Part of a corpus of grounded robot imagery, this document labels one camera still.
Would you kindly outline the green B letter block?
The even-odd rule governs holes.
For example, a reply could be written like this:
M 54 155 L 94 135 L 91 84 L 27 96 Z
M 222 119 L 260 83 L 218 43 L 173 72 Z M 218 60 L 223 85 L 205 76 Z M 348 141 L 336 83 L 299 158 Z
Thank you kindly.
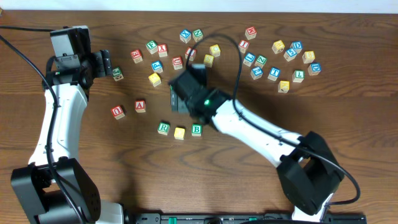
M 202 125 L 200 124 L 192 124 L 192 136 L 201 136 L 203 132 Z

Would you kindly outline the green R letter block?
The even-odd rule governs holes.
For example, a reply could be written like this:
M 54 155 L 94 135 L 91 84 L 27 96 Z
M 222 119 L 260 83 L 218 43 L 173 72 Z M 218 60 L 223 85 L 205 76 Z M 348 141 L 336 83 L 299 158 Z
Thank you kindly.
M 168 123 L 160 122 L 157 128 L 159 134 L 168 135 L 170 130 L 170 125 Z

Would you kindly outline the blue T letter block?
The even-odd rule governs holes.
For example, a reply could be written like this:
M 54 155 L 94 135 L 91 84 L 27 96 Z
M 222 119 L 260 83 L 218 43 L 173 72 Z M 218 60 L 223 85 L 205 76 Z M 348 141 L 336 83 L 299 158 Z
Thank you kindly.
M 267 78 L 269 80 L 276 81 L 279 75 L 280 75 L 280 69 L 272 67 Z

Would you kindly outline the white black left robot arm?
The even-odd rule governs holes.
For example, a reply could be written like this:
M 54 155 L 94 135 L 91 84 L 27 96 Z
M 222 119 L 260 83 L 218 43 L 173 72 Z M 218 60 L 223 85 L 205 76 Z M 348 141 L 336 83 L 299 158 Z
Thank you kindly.
M 91 51 L 87 26 L 52 30 L 50 39 L 42 129 L 28 165 L 12 171 L 13 191 L 30 223 L 127 223 L 123 206 L 100 198 L 78 158 L 90 88 L 112 74 L 109 51 Z

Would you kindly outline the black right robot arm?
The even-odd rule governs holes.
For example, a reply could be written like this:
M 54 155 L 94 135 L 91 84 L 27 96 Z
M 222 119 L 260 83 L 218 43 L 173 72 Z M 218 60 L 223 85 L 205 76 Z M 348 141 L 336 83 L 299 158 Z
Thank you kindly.
M 169 81 L 190 116 L 212 124 L 265 157 L 277 170 L 282 190 L 294 205 L 293 220 L 321 222 L 327 204 L 344 179 L 326 141 L 280 128 L 247 110 L 239 101 L 206 85 L 206 69 L 194 64 Z

